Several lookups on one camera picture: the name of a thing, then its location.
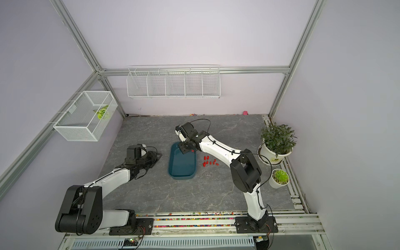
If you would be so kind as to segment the teal plastic storage box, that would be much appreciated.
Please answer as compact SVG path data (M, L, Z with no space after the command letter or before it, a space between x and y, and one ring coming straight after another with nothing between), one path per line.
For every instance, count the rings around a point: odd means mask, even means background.
M171 146L168 174L175 180L189 180L196 174L196 152L183 154L176 142Z

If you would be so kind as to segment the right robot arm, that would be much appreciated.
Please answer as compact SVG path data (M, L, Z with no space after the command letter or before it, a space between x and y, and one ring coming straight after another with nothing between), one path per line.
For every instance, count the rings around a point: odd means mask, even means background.
M216 140L206 131L198 132L191 123L175 128L183 154L201 151L212 155L231 171L234 185L243 192L248 207L248 224L254 231L266 227L269 215L260 195L262 170L250 150L239 150Z

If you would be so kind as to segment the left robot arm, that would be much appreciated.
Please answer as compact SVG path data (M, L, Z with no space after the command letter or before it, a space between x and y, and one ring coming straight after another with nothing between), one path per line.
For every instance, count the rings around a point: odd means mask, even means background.
M131 209L104 210L103 199L118 187L141 178L161 159L153 146L131 145L124 162L110 173L84 185L72 185L66 191L55 221L57 232L76 235L93 234L110 229L112 234L137 233L143 230Z

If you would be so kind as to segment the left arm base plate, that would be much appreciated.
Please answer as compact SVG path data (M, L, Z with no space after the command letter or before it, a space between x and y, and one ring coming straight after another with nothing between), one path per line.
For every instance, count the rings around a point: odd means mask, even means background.
M109 235L151 235L154 219L151 217L138 217L130 225L110 228Z

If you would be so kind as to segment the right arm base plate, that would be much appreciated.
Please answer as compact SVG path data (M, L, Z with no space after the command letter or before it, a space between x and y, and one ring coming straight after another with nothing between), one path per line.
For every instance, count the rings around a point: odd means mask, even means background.
M268 216L266 219L259 221L247 217L235 217L234 226L237 233L278 233L279 229L276 219L273 216Z

